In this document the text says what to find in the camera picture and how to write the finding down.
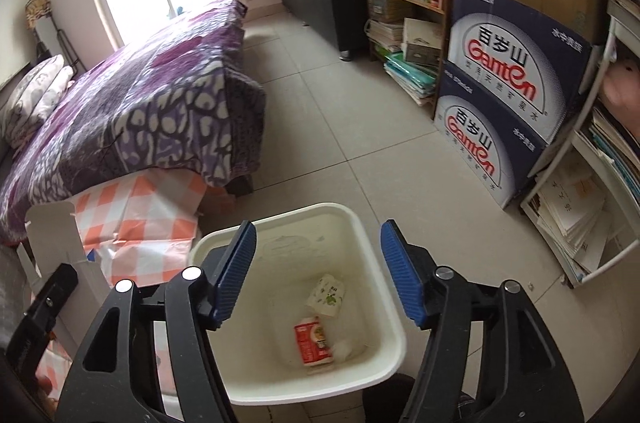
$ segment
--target white shelf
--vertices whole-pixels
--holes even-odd
[[[630,253],[636,251],[636,249],[640,247],[640,207],[636,203],[633,194],[626,186],[623,178],[605,162],[600,160],[593,145],[591,145],[590,142],[587,142],[587,140],[585,140],[578,132],[582,128],[583,124],[590,118],[591,108],[598,97],[598,91],[607,73],[610,61],[615,53],[616,40],[622,41],[631,51],[633,51],[633,53],[636,54],[637,57],[640,58],[640,20],[638,20],[633,13],[620,6],[616,0],[609,1],[608,11],[611,16],[609,37],[607,38],[600,68],[591,87],[591,91],[585,100],[582,110],[575,120],[574,131],[571,132],[564,143],[562,143],[562,146],[554,160],[549,164],[546,170],[539,175],[537,183],[520,204],[522,210],[527,214],[531,222],[544,237],[546,243],[556,256],[556,259],[558,259],[558,262],[562,266],[562,269],[573,286],[585,284],[597,276],[602,275],[612,267],[621,263]],[[555,239],[548,235],[541,226],[538,226],[538,215],[530,204],[532,201],[536,200],[535,197],[542,186],[553,175],[553,172],[555,172],[564,156],[572,148],[575,148],[593,168],[594,172],[602,182],[602,185],[607,188],[610,200],[617,204],[619,212],[616,214],[616,217],[620,220],[626,219],[628,229],[630,229],[636,237],[634,241],[625,241],[623,244],[625,244],[626,247],[624,248],[620,246],[620,240],[616,238],[618,247],[621,251],[612,257],[612,259],[601,265],[593,273],[589,273],[587,275],[582,274],[582,276],[580,276],[579,273],[576,273],[573,269],[568,260],[569,258],[558,246]]]
[[[620,181],[620,177],[600,160],[593,146],[577,132],[574,132],[572,144],[602,180],[604,186],[609,189],[613,198],[620,205],[620,209],[625,214],[634,234],[636,237],[640,237],[640,211],[631,191]]]

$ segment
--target pillow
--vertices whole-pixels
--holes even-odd
[[[2,136],[12,147],[17,148],[22,144],[24,140],[24,137],[20,136],[22,129],[64,64],[62,55],[56,55],[41,62],[26,74],[11,93],[6,105],[2,108],[0,129]]]
[[[56,75],[49,89],[44,92],[40,101],[33,108],[31,116],[28,117],[20,132],[17,135],[14,134],[15,139],[20,139],[20,145],[28,142],[31,136],[43,126],[47,118],[55,111],[73,75],[74,71],[69,66],[60,69],[60,73]]]

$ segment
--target floor tile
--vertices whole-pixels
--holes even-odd
[[[256,46],[263,42],[275,40],[278,38],[273,27],[273,19],[271,16],[261,17],[244,23],[244,48]]]
[[[298,72],[280,39],[245,49],[244,70],[262,84]]]
[[[300,75],[264,85],[267,108],[257,188],[344,161],[344,156]]]
[[[325,416],[362,406],[362,391],[350,392],[331,398],[317,399],[303,403],[309,417]]]
[[[435,131],[379,62],[338,62],[302,74],[348,159]]]
[[[277,13],[269,17],[269,22],[280,38],[299,35],[309,26],[302,26],[302,21],[289,12]]]
[[[268,407],[233,405],[233,409],[238,423],[271,423]]]
[[[340,163],[238,198],[233,213],[201,218],[200,228],[204,234],[211,233],[238,226],[245,219],[257,221],[318,203],[339,203],[350,208],[362,221],[371,242],[379,238],[378,220],[348,163]]]
[[[300,72],[340,62],[340,52],[311,28],[283,37],[282,41]]]
[[[532,283],[536,300],[561,273],[545,241],[517,209],[498,207],[439,133],[350,162],[378,219],[469,281]]]
[[[292,403],[291,405],[270,405],[272,423],[309,423],[302,403]]]
[[[605,280],[618,309],[622,323],[623,349],[629,363],[640,348],[640,251],[628,256],[622,263],[605,275],[594,280]]]
[[[333,414],[311,418],[312,423],[365,423],[364,409],[359,406]]]
[[[575,290],[558,280],[536,303],[569,368],[585,419],[609,397],[629,365],[613,292],[606,280]]]
[[[481,351],[476,351],[466,359],[465,379],[462,382],[462,392],[472,398],[478,392],[478,377],[480,376]]]

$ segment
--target trash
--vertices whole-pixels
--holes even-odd
[[[344,284],[326,273],[309,295],[306,305],[320,315],[335,317],[342,305],[343,296]]]
[[[306,367],[324,365],[334,361],[318,317],[302,319],[294,329],[300,356]]]

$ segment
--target patterned bedspread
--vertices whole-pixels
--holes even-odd
[[[258,168],[264,91],[241,73],[243,4],[218,0],[121,48],[66,93],[0,189],[0,239],[27,210],[149,167],[224,186]]]

